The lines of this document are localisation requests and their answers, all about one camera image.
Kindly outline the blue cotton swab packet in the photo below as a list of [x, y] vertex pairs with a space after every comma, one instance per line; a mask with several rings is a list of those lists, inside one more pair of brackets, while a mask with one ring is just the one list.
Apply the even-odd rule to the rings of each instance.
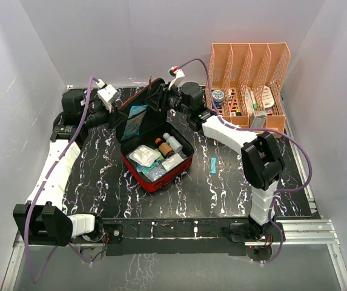
[[147, 112], [147, 105], [134, 105], [131, 107], [125, 124], [122, 140], [126, 140], [139, 134], [142, 120]]

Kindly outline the white gauze pad packet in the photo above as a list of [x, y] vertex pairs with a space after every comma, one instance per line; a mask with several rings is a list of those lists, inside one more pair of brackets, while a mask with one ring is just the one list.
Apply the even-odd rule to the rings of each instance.
[[127, 158], [143, 167], [150, 167], [160, 157], [160, 151], [140, 145], [127, 155]]

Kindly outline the brown bottle orange cap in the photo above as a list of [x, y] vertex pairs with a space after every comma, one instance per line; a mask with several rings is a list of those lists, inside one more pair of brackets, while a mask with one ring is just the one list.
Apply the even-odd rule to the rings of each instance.
[[174, 155], [174, 150], [162, 139], [156, 138], [154, 143], [164, 158], [169, 158]]

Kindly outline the red black medicine case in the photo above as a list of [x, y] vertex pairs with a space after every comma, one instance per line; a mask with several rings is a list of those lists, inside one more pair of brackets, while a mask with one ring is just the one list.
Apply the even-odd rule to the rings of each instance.
[[[129, 158], [129, 154], [138, 146], [148, 146], [156, 150], [155, 140], [161, 138], [164, 133], [169, 133], [183, 145], [183, 161], [152, 181], [145, 174], [136, 170], [136, 163]], [[129, 138], [125, 138], [124, 135], [125, 123], [122, 122], [116, 127], [116, 139], [121, 144], [124, 164], [147, 192], [155, 192], [164, 187], [192, 165], [194, 148], [173, 125], [167, 122], [167, 112], [156, 112], [151, 108], [147, 108], [146, 114], [142, 118], [139, 133]]]

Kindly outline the white plastic bottle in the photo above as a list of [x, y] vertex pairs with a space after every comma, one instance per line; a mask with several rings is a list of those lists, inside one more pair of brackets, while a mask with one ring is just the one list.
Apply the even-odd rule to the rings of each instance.
[[183, 145], [175, 137], [171, 136], [169, 133], [164, 133], [163, 137], [174, 153], [179, 153], [182, 150]]

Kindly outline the clear bag white gauze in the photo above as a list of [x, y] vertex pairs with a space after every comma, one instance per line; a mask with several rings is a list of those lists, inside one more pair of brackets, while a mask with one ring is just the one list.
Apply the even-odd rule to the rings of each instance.
[[167, 172], [169, 172], [170, 170], [173, 170], [175, 167], [177, 167], [183, 161], [184, 161], [183, 157], [181, 157], [179, 153], [175, 153], [169, 158], [163, 160], [161, 162], [161, 165]]

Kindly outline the clear bag blue mask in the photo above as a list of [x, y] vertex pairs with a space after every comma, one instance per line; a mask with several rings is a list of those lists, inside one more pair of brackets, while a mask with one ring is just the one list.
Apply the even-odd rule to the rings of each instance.
[[145, 176], [151, 181], [155, 182], [166, 174], [166, 170], [163, 167], [155, 167], [151, 169]]

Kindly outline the clear bag blue bandage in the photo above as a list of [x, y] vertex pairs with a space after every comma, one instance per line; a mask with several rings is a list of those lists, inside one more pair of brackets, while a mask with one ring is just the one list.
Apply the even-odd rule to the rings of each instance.
[[150, 170], [152, 170], [152, 169], [154, 169], [154, 168], [156, 168], [158, 166], [160, 166], [160, 164], [158, 162], [152, 163], [152, 165], [149, 166], [149, 167], [137, 164], [136, 170], [137, 170], [138, 173], [143, 173], [144, 175], [146, 175]]

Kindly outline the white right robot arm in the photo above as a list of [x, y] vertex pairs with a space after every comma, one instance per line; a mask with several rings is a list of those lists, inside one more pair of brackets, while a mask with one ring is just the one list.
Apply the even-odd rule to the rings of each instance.
[[184, 114], [195, 132], [202, 132], [241, 156], [243, 174], [252, 191], [252, 206], [243, 235], [264, 240], [276, 227], [274, 203], [285, 168], [275, 138], [268, 131], [256, 134], [226, 121], [207, 106], [198, 83], [186, 82], [177, 87], [177, 82], [184, 77], [183, 71], [173, 67], [170, 74], [169, 83], [157, 84], [149, 79], [145, 103], [159, 113], [173, 109]]

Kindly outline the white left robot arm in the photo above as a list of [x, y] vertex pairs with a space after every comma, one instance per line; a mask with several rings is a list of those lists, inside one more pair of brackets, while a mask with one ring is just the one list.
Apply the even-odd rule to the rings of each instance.
[[92, 81], [96, 89], [72, 89], [62, 95], [62, 111], [53, 122], [44, 168], [26, 202], [13, 209], [27, 245], [67, 246], [78, 236], [85, 235], [92, 242], [104, 236], [105, 228], [96, 222], [96, 215], [62, 211], [67, 182], [89, 129], [104, 124], [115, 128], [127, 118], [114, 104], [119, 92], [101, 79]]

